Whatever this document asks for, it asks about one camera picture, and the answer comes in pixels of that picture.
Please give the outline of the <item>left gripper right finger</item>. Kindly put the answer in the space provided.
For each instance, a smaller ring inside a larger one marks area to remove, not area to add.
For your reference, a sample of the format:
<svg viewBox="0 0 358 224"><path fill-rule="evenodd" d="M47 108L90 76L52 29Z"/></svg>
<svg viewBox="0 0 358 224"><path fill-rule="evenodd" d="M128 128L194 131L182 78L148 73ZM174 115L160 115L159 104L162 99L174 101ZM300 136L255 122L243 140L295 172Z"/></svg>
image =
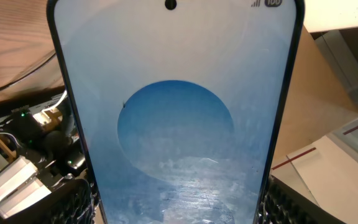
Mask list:
<svg viewBox="0 0 358 224"><path fill-rule="evenodd" d="M258 208L258 224L344 224L274 176Z"/></svg>

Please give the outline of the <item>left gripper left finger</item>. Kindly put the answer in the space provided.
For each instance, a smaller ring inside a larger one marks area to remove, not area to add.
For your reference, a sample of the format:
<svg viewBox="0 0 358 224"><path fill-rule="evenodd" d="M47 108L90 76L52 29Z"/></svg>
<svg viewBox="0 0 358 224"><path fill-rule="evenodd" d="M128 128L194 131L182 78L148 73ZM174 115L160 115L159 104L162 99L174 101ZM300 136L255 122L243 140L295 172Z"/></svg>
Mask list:
<svg viewBox="0 0 358 224"><path fill-rule="evenodd" d="M92 224L98 192L85 179L71 180L37 203L9 217L11 224Z"/></svg>

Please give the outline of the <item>blue Galaxy smartphone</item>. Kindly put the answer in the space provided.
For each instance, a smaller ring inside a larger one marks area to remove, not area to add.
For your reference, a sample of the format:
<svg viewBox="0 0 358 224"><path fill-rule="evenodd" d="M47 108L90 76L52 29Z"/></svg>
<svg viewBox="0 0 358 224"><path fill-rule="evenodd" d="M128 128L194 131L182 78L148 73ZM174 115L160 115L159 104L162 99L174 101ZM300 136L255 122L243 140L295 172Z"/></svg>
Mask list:
<svg viewBox="0 0 358 224"><path fill-rule="evenodd" d="M46 6L108 223L254 223L303 27L301 0Z"/></svg>

